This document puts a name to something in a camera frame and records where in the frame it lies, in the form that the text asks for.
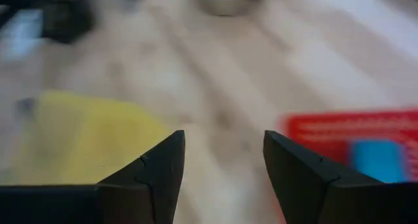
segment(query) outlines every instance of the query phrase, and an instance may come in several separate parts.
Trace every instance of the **blue object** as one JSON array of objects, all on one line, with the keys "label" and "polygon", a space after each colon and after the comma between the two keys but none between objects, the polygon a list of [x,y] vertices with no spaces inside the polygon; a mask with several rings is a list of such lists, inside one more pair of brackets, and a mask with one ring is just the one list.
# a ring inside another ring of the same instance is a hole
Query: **blue object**
[{"label": "blue object", "polygon": [[352,142],[351,162],[360,172],[382,182],[407,181],[402,166],[402,147],[392,140]]}]

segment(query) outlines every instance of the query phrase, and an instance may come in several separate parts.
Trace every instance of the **wooden table surface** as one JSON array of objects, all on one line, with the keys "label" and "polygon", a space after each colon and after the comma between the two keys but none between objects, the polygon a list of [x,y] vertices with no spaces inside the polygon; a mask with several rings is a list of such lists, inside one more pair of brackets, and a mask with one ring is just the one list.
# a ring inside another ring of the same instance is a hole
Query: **wooden table surface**
[{"label": "wooden table surface", "polygon": [[21,12],[0,42],[1,166],[14,102],[43,89],[132,101],[186,130],[177,223],[277,223],[261,155],[293,112],[415,106],[418,0],[261,0],[214,17],[193,0],[94,0],[72,46],[35,39]]}]

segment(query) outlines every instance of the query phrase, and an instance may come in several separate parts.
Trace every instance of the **metal bowl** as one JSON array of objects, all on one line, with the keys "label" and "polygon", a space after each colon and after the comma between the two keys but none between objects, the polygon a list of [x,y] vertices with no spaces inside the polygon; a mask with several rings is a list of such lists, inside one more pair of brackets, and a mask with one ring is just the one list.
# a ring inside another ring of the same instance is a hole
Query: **metal bowl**
[{"label": "metal bowl", "polygon": [[251,0],[197,0],[200,7],[216,16],[235,16],[244,12]]}]

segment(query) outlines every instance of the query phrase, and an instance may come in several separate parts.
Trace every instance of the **yellow sponge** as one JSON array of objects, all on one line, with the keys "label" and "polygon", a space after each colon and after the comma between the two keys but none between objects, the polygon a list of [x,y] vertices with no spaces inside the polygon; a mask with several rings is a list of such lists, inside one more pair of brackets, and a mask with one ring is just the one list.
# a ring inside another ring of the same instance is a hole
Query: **yellow sponge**
[{"label": "yellow sponge", "polygon": [[169,135],[133,103],[48,91],[37,99],[15,167],[19,184],[94,184]]}]

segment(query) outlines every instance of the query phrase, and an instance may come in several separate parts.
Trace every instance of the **red object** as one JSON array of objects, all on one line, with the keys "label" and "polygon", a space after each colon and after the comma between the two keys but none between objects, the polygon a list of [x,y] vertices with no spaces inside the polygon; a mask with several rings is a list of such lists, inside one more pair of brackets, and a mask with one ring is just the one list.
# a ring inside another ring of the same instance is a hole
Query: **red object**
[{"label": "red object", "polygon": [[349,164],[349,142],[356,138],[386,138],[404,145],[404,168],[418,181],[418,110],[352,112],[291,116],[287,136],[305,147]]}]

